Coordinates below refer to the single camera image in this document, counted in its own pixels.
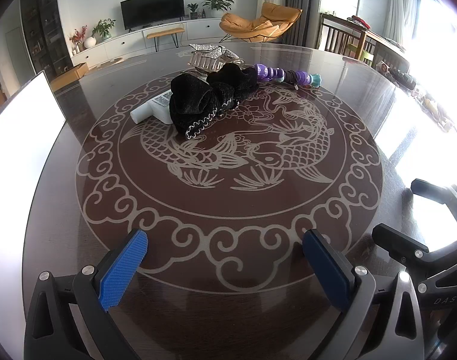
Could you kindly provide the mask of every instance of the flat screen tv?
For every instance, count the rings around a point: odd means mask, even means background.
[[[126,30],[185,15],[183,0],[125,0],[120,5]]]

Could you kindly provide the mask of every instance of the teal tip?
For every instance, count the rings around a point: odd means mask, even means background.
[[[312,77],[311,86],[318,88],[321,85],[320,74],[310,74]]]

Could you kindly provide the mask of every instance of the black velvet scrunchie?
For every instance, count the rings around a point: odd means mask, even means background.
[[[257,71],[225,64],[220,71],[208,75],[207,83],[183,73],[172,80],[170,88],[170,117],[177,131],[191,139],[215,116],[237,107],[256,92]]]

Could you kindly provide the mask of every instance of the white vase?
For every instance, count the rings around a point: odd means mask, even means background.
[[[90,47],[93,47],[97,44],[97,40],[93,36],[91,36],[90,38],[85,39],[85,42],[83,42],[83,44],[87,49],[89,49]]]
[[[212,17],[221,18],[227,11],[223,9],[212,9]]]

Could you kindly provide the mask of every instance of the dark display cabinet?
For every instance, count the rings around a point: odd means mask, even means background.
[[[48,81],[73,67],[57,0],[20,0],[23,32],[33,67]]]

